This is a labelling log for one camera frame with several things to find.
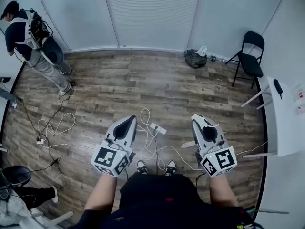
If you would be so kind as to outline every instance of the black chair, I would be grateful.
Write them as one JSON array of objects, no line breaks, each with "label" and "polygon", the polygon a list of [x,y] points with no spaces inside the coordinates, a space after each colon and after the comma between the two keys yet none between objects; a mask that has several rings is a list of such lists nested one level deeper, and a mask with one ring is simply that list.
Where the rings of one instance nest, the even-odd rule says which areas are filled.
[{"label": "black chair", "polygon": [[[261,56],[259,56],[258,58],[255,58],[252,55],[243,53],[244,50],[244,44],[245,43],[249,43],[249,44],[253,44],[257,47],[259,47],[260,49],[262,49],[262,54]],[[263,72],[261,69],[261,61],[262,61],[262,56],[263,56],[263,52],[264,52],[264,47],[265,47],[265,41],[263,39],[263,37],[253,31],[248,31],[245,35],[244,35],[244,40],[243,40],[243,46],[242,49],[236,54],[234,55],[229,61],[227,61],[225,64],[229,63],[231,60],[233,60],[233,58],[235,58],[236,56],[238,56],[239,61],[233,60],[238,62],[237,65],[237,70],[235,73],[235,77],[233,80],[233,84],[232,86],[234,86],[235,80],[236,78],[240,78],[240,79],[245,79],[245,80],[250,80],[253,81],[251,89],[253,88],[254,82],[257,78],[261,78],[263,77]],[[243,78],[243,77],[237,77],[237,72],[238,72],[238,68],[239,68],[239,64],[242,64],[242,67],[244,69],[244,72],[249,75],[252,76],[254,79],[248,79],[248,78]]]}]

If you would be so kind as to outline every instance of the black plastic bag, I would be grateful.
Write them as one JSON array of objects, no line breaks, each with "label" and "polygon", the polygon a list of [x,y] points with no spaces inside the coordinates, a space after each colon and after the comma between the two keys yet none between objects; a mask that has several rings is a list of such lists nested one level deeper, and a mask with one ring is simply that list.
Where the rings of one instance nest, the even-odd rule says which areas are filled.
[{"label": "black plastic bag", "polygon": [[198,69],[205,66],[207,60],[206,55],[202,57],[196,52],[197,50],[194,49],[190,49],[184,52],[185,62],[193,69]]}]

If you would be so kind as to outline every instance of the man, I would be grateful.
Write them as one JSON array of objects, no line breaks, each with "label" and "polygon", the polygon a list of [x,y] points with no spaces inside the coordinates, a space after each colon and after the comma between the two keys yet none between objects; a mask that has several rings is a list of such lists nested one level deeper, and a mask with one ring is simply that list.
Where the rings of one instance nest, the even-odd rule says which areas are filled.
[{"label": "man", "polygon": [[[7,22],[12,22],[14,18],[28,19],[24,10],[19,11],[19,5],[16,1],[10,2],[4,9],[1,20],[5,19]],[[8,53],[12,56],[15,53],[16,47],[18,52],[22,54],[29,66],[36,72],[40,73],[49,81],[53,82],[59,88],[59,95],[64,96],[70,89],[71,84],[66,80],[63,74],[70,73],[71,67],[64,61],[58,68],[51,65],[38,50],[33,50],[25,44],[18,44],[16,42],[24,42],[25,33],[24,22],[14,22],[8,26],[5,31],[5,41]]]},{"label": "man", "polygon": [[141,160],[137,169],[121,188],[120,209],[112,214],[117,178],[102,174],[79,223],[70,229],[242,229],[253,223],[238,207],[225,174],[210,179],[212,204],[207,204],[188,178],[175,174],[175,161],[169,161],[164,176],[149,175]]}]

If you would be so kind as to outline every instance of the power strip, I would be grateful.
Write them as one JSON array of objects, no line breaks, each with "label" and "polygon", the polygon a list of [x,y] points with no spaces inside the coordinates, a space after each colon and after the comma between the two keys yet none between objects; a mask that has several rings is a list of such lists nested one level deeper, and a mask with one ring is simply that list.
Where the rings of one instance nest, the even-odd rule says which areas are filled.
[{"label": "power strip", "polygon": [[44,140],[40,139],[40,141],[36,141],[37,144],[44,144]]},{"label": "power strip", "polygon": [[166,133],[166,130],[164,128],[162,128],[161,126],[159,125],[156,125],[155,123],[151,123],[150,127],[153,129],[153,130],[156,130],[156,131],[159,131],[159,133],[165,135]]}]

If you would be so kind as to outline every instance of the shoelace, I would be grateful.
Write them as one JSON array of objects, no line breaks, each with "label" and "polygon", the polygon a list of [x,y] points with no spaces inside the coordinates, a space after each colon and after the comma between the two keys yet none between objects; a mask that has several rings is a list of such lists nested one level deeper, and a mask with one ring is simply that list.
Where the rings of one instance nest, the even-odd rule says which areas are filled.
[{"label": "shoelace", "polygon": [[138,168],[140,173],[147,173],[146,167]]},{"label": "shoelace", "polygon": [[173,174],[174,172],[175,172],[175,168],[173,168],[173,167],[167,167],[165,173],[166,173],[166,174],[167,174],[167,173]]}]

